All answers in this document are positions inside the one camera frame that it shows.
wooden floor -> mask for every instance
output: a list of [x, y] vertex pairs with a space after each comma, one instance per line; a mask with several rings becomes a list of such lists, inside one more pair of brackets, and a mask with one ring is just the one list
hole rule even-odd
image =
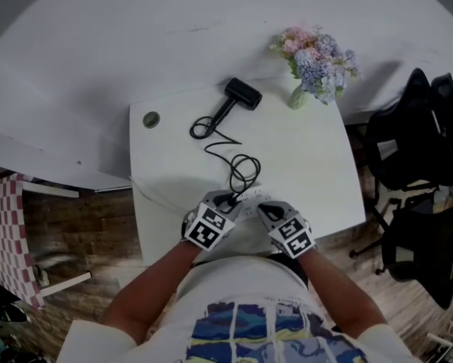
[[[359, 175], [364, 192], [371, 192], [368, 171]], [[77, 256], [75, 262], [51, 270], [53, 281], [85, 270], [93, 275], [91, 280], [45, 298], [42, 310], [21, 304], [32, 323], [13, 325], [14, 334], [30, 349], [41, 349], [56, 358], [72, 320], [97, 321], [119, 289], [144, 269], [132, 192], [85, 194], [78, 200], [26, 194], [24, 210], [28, 244], [35, 259], [60, 251]], [[417, 282], [399, 284], [389, 274], [376, 276], [374, 270], [381, 266], [379, 250], [355, 261], [348, 257], [351, 249], [377, 239], [378, 231], [368, 217], [363, 225], [320, 239], [318, 247], [372, 295], [411, 351], [421, 357], [433, 346], [428, 346], [426, 333], [440, 334], [446, 329], [453, 304], [444, 312]]]

hand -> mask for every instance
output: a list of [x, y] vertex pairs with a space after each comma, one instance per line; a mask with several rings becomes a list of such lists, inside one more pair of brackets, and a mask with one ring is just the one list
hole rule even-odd
[[241, 202], [230, 206], [234, 195], [228, 191], [206, 194], [196, 209], [187, 213], [181, 226], [182, 240], [189, 240], [205, 251], [216, 247], [234, 227]]
[[315, 245], [310, 224], [289, 203], [261, 203], [257, 211], [273, 244], [290, 258], [300, 256]]

table leg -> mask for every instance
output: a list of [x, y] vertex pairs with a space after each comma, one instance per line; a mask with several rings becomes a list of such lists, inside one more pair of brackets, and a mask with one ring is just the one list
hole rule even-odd
[[43, 297], [50, 296], [53, 293], [59, 292], [60, 290], [67, 289], [68, 287], [72, 287], [73, 285], [77, 285], [80, 282], [88, 280], [92, 278], [92, 274], [88, 271], [83, 275], [80, 275], [75, 278], [71, 278], [69, 280], [60, 282], [59, 284], [51, 285], [50, 287], [46, 287], [40, 290], [40, 293]]

glass vase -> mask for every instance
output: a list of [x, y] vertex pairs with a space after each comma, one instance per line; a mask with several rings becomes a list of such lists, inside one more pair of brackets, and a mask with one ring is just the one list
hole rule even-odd
[[311, 97], [312, 95], [309, 92], [305, 92], [302, 90], [302, 86], [298, 85], [295, 90], [293, 90], [287, 105], [290, 109], [300, 109], [309, 102]]

graphic print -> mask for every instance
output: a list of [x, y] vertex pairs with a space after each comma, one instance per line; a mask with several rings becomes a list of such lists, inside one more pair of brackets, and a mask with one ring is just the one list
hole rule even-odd
[[237, 343], [266, 342], [265, 308], [257, 305], [239, 305], [234, 323], [234, 341]]
[[322, 318], [307, 305], [291, 300], [272, 304], [210, 304], [194, 325], [185, 362], [368, 363], [363, 351], [343, 335], [322, 327]]
[[240, 343], [236, 345], [238, 363], [275, 363], [273, 343]]
[[330, 361], [317, 337], [290, 340], [282, 344], [284, 360], [287, 363], [325, 363]]
[[275, 336], [277, 340], [297, 340], [307, 337], [305, 324], [299, 306], [278, 303], [275, 319]]
[[343, 335], [332, 336], [326, 341], [338, 363], [365, 363], [368, 361], [363, 351], [356, 348]]
[[229, 334], [234, 302], [209, 304], [206, 317], [196, 321], [191, 345], [186, 351], [187, 363], [230, 363], [233, 359]]

